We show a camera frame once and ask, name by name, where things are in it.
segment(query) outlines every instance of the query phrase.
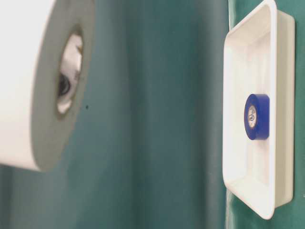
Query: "tape roll hole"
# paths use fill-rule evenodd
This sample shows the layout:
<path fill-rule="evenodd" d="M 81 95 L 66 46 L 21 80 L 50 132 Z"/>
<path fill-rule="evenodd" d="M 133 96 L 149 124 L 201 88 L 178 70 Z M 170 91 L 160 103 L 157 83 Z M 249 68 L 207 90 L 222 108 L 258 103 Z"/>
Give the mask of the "tape roll hole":
<path fill-rule="evenodd" d="M 255 106 L 251 105 L 249 107 L 249 110 L 248 110 L 248 124 L 250 126 L 250 128 L 254 128 L 255 125 L 256 125 L 256 108 Z"/>
<path fill-rule="evenodd" d="M 72 105 L 80 79 L 82 54 L 82 37 L 73 33 L 68 39 L 61 58 L 57 90 L 57 109 L 60 114 L 67 113 Z"/>

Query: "tape label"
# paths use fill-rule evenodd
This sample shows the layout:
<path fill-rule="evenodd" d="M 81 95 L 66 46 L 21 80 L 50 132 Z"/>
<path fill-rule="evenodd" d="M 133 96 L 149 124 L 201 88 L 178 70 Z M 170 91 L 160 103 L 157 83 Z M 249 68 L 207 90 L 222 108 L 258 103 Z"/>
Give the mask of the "tape label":
<path fill-rule="evenodd" d="M 251 105 L 248 110 L 248 124 L 250 128 L 253 128 L 256 125 L 256 108 L 253 105 Z"/>

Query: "blue tape roll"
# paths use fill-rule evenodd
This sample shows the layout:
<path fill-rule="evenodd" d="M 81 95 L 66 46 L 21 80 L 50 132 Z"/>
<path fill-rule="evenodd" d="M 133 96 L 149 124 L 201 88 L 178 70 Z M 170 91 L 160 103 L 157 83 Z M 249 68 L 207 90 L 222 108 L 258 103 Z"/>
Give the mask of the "blue tape roll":
<path fill-rule="evenodd" d="M 251 140 L 269 136 L 269 97 L 266 94 L 249 95 L 244 108 L 244 127 Z"/>

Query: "teal background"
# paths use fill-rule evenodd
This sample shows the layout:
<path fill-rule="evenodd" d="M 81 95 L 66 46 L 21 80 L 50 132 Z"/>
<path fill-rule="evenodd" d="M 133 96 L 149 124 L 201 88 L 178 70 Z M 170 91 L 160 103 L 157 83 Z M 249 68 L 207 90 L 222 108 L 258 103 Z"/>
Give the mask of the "teal background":
<path fill-rule="evenodd" d="M 229 0 L 230 28 L 254 9 L 260 0 Z M 279 10 L 292 15 L 296 22 L 295 40 L 295 177 L 294 198 L 287 205 L 275 209 L 270 220 L 264 220 L 233 194 L 227 194 L 227 229 L 287 229 L 305 228 L 305 2 L 302 0 L 277 0 Z"/>
<path fill-rule="evenodd" d="M 0 167 L 0 228 L 224 228 L 227 32 L 227 1 L 97 0 L 75 131 L 48 173 Z"/>

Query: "white tape roll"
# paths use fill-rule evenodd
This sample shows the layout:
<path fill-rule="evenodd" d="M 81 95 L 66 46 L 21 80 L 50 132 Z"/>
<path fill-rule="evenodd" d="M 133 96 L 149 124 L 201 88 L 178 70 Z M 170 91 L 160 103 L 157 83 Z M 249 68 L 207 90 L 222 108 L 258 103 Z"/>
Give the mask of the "white tape roll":
<path fill-rule="evenodd" d="M 47 170 L 79 112 L 91 60 L 93 0 L 0 7 L 0 163 Z"/>

